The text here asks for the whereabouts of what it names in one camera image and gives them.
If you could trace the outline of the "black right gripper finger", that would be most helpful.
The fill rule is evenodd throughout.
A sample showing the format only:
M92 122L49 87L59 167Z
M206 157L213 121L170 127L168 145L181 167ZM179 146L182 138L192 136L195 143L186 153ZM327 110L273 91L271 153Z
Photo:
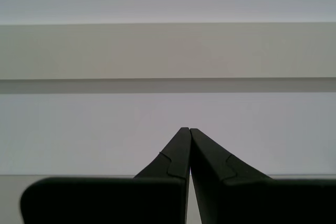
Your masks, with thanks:
M335 223L334 179L274 179L200 130L190 132L202 223Z
M24 223L186 223L190 130L133 178L49 177L20 198Z

